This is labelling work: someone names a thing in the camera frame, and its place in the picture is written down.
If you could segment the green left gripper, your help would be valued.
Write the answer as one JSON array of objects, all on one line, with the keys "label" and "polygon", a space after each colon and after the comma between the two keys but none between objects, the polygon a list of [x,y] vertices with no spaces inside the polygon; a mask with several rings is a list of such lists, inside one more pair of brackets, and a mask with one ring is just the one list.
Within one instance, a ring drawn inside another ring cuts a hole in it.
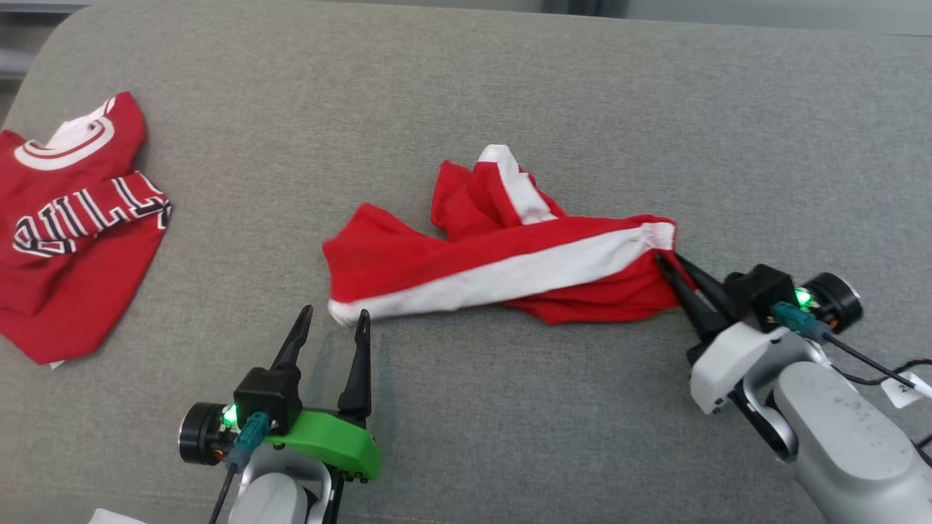
[{"label": "green left gripper", "polygon": [[[307,342],[313,312],[312,305],[303,306],[270,370],[299,371],[299,352]],[[288,434],[271,434],[265,442],[284,445],[286,450],[322,462],[359,480],[375,481],[382,475],[382,451],[369,431],[348,422],[365,421],[372,412],[371,318],[366,309],[360,312],[354,341],[356,349],[352,368],[345,390],[337,401],[340,418],[322,411],[304,411]]]}]

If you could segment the red shorts with white stripe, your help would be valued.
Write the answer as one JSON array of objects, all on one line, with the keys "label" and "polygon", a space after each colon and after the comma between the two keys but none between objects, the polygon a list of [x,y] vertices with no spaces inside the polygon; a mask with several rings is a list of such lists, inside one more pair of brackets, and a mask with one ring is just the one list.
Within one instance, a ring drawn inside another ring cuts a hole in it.
[{"label": "red shorts with white stripe", "polygon": [[679,305],[666,272],[678,226],[669,218],[569,215],[508,146],[475,166],[443,162],[430,237],[364,203],[323,243],[330,315],[342,324],[502,304],[547,325],[639,322]]}]

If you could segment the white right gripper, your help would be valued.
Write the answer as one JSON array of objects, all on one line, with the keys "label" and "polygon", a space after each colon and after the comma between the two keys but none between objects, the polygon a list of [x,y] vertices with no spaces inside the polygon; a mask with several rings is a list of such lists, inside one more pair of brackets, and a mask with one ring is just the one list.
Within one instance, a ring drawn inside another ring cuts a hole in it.
[{"label": "white right gripper", "polygon": [[779,326],[766,333],[745,322],[729,326],[738,311],[722,282],[680,253],[655,253],[655,263],[700,341],[710,342],[690,371],[693,401],[703,414],[710,415],[772,342],[790,331]]}]

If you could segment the red jersey with lettering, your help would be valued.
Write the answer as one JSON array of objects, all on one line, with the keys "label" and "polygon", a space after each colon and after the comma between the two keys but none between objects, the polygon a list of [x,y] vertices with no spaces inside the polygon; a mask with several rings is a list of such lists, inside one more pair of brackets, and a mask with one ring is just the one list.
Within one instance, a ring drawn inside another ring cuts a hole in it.
[{"label": "red jersey with lettering", "polygon": [[0,132],[0,336],[38,365],[96,352],[149,270],[173,209],[145,142],[129,92],[46,143]]}]

